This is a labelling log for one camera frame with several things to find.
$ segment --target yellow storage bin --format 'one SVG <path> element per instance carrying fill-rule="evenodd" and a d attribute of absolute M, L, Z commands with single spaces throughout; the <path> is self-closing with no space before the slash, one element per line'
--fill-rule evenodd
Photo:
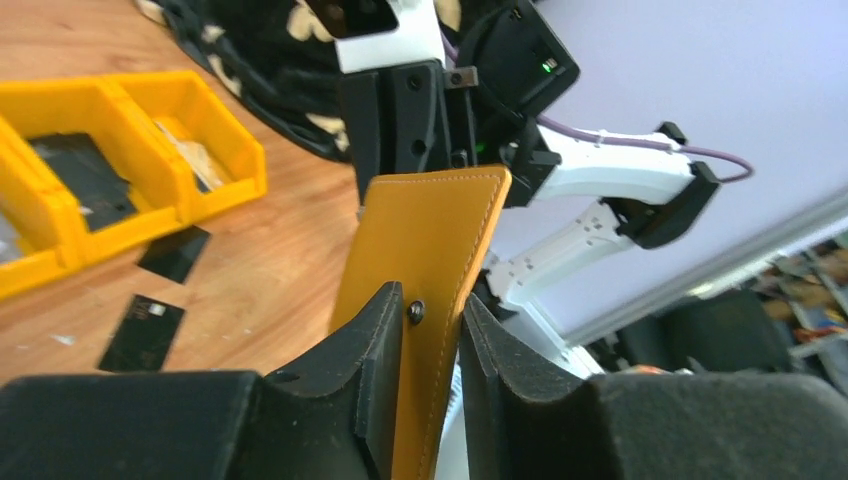
<path fill-rule="evenodd" d="M 153 120 L 151 134 L 182 158 L 172 140 L 196 142 L 208 152 L 221 185 L 207 193 L 191 189 L 191 215 L 204 220 L 268 191 L 265 152 L 194 72 L 109 77 Z"/>
<path fill-rule="evenodd" d="M 0 138 L 8 133 L 0 125 Z M 0 144 L 0 215 L 18 234 L 23 255 L 0 264 L 0 299 L 64 277 L 81 267 L 73 226 L 74 199 L 50 188 Z"/>
<path fill-rule="evenodd" d="M 63 222 L 74 231 L 85 264 L 179 230 L 191 223 L 193 177 L 153 135 L 137 107 L 102 78 L 0 84 L 0 141 L 16 152 L 45 189 L 70 194 L 25 139 L 50 134 L 87 133 L 112 168 L 130 183 L 129 199 L 138 213 L 90 232 L 74 198 Z"/>

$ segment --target leather wallet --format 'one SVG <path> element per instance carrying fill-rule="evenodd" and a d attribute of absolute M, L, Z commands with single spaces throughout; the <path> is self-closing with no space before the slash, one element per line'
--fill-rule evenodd
<path fill-rule="evenodd" d="M 512 177 L 502 166 L 375 177 L 330 323 L 353 318 L 385 282 L 423 318 L 404 322 L 392 478 L 431 479 L 447 409 L 459 319 Z"/>

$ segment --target black card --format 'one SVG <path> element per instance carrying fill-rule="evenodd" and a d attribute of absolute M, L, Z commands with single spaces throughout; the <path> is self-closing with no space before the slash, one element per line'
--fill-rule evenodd
<path fill-rule="evenodd" d="M 165 364 L 185 310 L 136 295 L 98 369 L 115 372 L 158 372 Z"/>
<path fill-rule="evenodd" d="M 185 283 L 197 257 L 209 240 L 209 232 L 191 226 L 154 240 L 138 266 L 177 283 Z"/>
<path fill-rule="evenodd" d="M 88 229 L 96 232 L 135 215 L 130 184 L 115 172 L 90 136 L 56 134 L 29 140 L 36 153 L 74 194 Z"/>

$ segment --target wooden table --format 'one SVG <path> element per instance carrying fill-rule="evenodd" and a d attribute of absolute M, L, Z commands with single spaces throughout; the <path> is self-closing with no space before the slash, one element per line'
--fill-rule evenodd
<path fill-rule="evenodd" d="M 183 69 L 202 72 L 131 0 L 0 0 L 0 81 Z M 212 237 L 186 285 L 136 267 L 138 249 L 0 302 L 2 383 L 95 371 L 136 293 L 186 309 L 166 370 L 266 372 L 325 335 L 356 228 L 353 172 L 294 146 L 203 75 L 264 145 L 270 193 L 201 225 Z"/>

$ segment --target black plastic piece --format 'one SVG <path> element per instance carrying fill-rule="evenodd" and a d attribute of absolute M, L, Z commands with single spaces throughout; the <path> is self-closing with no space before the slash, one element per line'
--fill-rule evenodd
<path fill-rule="evenodd" d="M 398 20 L 386 0 L 306 0 L 333 38 L 390 32 Z"/>
<path fill-rule="evenodd" d="M 646 250 L 680 238 L 692 227 L 721 185 L 703 162 L 692 163 L 692 174 L 694 178 L 689 185 L 665 205 L 648 205 L 629 198 L 604 198 L 602 201 L 622 222 L 617 233 Z"/>
<path fill-rule="evenodd" d="M 542 188 L 551 172 L 562 162 L 562 157 L 548 150 L 542 141 L 535 119 L 528 119 L 521 131 L 517 148 L 501 148 L 502 162 L 512 173 L 512 186 L 504 208 L 526 207 Z"/>
<path fill-rule="evenodd" d="M 478 21 L 459 46 L 456 65 L 477 67 L 479 86 L 472 94 L 477 140 L 490 157 L 580 75 L 574 59 L 528 0 Z"/>
<path fill-rule="evenodd" d="M 76 197 L 92 232 L 135 215 L 130 184 L 121 178 L 85 133 L 29 139 L 30 145 Z"/>
<path fill-rule="evenodd" d="M 391 478 L 399 283 L 264 379 L 254 372 L 24 377 L 0 392 L 3 478 Z"/>
<path fill-rule="evenodd" d="M 501 306 L 501 299 L 492 293 L 492 289 L 489 287 L 489 280 L 487 278 L 488 275 L 489 270 L 483 269 L 480 271 L 480 274 L 477 275 L 477 280 L 474 282 L 472 292 L 474 292 L 477 299 L 486 306 L 489 312 L 491 312 L 498 321 L 503 322 L 505 320 L 509 320 L 517 315 L 518 312 L 514 310 L 507 310 Z"/>
<path fill-rule="evenodd" d="M 138 266 L 177 283 L 185 283 L 211 234 L 191 227 L 150 243 Z"/>
<path fill-rule="evenodd" d="M 817 379 L 581 381 L 509 335 L 473 295 L 463 317 L 472 480 L 787 478 L 799 468 L 803 478 L 838 479 L 848 471 L 848 456 L 832 450 L 848 442 L 848 402 Z"/>
<path fill-rule="evenodd" d="M 158 372 L 184 314 L 182 308 L 135 295 L 97 368 L 115 373 Z"/>
<path fill-rule="evenodd" d="M 438 61 L 344 75 L 339 96 L 360 201 L 377 175 L 476 164 L 467 91 L 446 93 Z"/>
<path fill-rule="evenodd" d="M 657 127 L 656 132 L 662 133 L 666 137 L 674 140 L 680 145 L 686 145 L 689 143 L 689 140 L 686 138 L 686 135 L 683 135 L 683 131 L 680 130 L 680 127 L 677 126 L 674 122 L 663 122 Z"/>

